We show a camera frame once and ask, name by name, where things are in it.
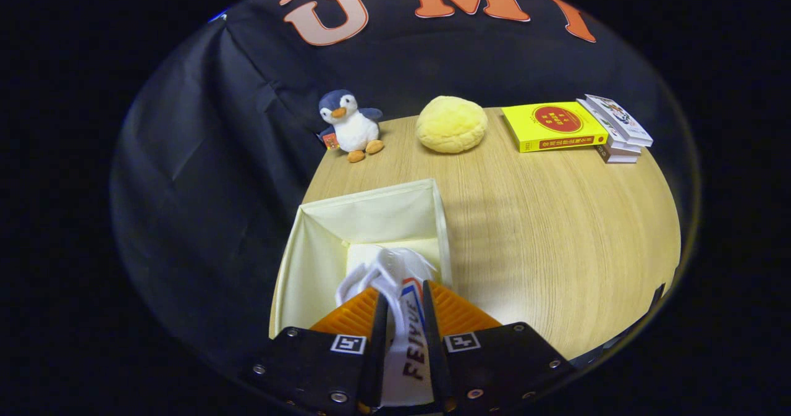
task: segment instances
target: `book spine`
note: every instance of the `book spine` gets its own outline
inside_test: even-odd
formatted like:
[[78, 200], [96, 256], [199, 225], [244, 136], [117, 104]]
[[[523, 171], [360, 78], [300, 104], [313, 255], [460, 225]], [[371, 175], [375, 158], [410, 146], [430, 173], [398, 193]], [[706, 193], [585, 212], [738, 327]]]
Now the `book spine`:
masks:
[[603, 159], [605, 163], [609, 163], [611, 155], [610, 152], [607, 151], [607, 148], [605, 148], [605, 146], [602, 145], [597, 145], [595, 146], [595, 148], [596, 151], [599, 152], [599, 156], [601, 156], [601, 159]]
[[550, 138], [545, 140], [528, 140], [520, 143], [519, 151], [542, 151], [553, 148], [570, 148], [570, 146], [591, 146], [597, 143], [604, 143], [607, 134], [591, 134], [582, 137]]

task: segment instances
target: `white fabric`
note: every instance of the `white fabric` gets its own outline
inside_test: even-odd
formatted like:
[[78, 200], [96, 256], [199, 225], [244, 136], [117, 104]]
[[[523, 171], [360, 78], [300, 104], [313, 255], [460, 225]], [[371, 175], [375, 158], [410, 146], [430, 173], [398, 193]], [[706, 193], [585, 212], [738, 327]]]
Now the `white fabric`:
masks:
[[360, 263], [336, 290], [338, 306], [373, 286], [387, 300], [395, 325], [393, 343], [384, 356], [382, 405], [420, 405], [433, 401], [426, 329], [423, 326], [425, 280], [436, 270], [420, 253], [407, 248], [370, 245], [372, 258]]

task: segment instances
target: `cream storage bin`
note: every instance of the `cream storage bin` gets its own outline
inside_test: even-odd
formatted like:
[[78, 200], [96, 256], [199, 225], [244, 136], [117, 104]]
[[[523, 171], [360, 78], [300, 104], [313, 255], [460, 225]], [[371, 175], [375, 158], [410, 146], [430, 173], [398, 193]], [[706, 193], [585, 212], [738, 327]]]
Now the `cream storage bin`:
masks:
[[365, 245], [407, 247], [452, 287], [442, 199], [433, 179], [300, 205], [277, 274], [269, 336], [286, 326], [310, 328], [336, 308], [347, 272], [365, 259]]

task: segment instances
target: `tag on penguin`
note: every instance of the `tag on penguin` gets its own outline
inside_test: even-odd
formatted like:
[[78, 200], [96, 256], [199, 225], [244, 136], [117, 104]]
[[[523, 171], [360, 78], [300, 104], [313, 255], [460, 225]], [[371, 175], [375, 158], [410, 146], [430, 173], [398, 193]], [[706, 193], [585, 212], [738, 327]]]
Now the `tag on penguin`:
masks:
[[327, 150], [336, 150], [336, 148], [340, 148], [335, 134], [324, 135], [321, 139], [324, 140], [324, 145], [327, 146]]

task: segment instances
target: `penguin flipper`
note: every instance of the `penguin flipper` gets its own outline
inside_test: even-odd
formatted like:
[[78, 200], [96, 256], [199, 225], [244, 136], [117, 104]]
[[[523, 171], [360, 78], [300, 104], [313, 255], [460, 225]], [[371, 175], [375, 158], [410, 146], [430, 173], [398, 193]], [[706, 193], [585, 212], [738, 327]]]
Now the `penguin flipper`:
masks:
[[367, 117], [371, 121], [376, 121], [382, 117], [382, 110], [379, 109], [371, 109], [366, 107], [358, 109], [358, 111], [362, 114], [362, 116]]

